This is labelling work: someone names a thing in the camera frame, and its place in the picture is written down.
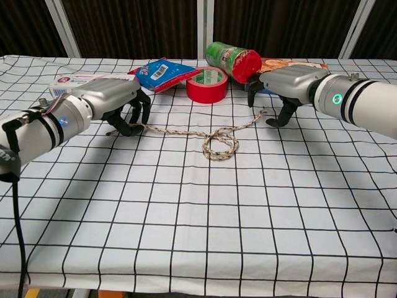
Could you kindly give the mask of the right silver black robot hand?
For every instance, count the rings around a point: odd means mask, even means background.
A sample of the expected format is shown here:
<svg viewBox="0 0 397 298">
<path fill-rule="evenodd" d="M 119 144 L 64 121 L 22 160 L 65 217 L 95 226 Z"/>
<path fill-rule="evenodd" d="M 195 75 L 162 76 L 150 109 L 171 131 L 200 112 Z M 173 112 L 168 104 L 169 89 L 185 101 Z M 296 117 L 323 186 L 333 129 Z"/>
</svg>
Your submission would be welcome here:
<svg viewBox="0 0 397 298">
<path fill-rule="evenodd" d="M 312 104 L 320 82 L 329 71 L 308 65 L 292 65 L 249 77 L 248 106 L 254 105 L 255 95 L 265 89 L 279 96 L 282 110 L 276 119 L 267 119 L 271 127 L 280 128 L 288 124 L 297 108 Z"/>
</svg>

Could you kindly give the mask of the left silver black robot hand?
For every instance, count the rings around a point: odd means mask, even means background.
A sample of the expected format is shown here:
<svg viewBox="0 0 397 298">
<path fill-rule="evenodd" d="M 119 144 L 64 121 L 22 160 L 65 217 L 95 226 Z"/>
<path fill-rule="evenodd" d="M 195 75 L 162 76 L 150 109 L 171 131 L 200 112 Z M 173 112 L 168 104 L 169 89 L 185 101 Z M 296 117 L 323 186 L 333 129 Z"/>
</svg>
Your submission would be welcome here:
<svg viewBox="0 0 397 298">
<path fill-rule="evenodd" d="M 136 78 L 102 77 L 73 88 L 71 94 L 90 105 L 94 120 L 108 122 L 125 137 L 141 134 L 148 122 L 151 99 Z M 128 122 L 121 116 L 126 104 L 133 108 Z"/>
</svg>

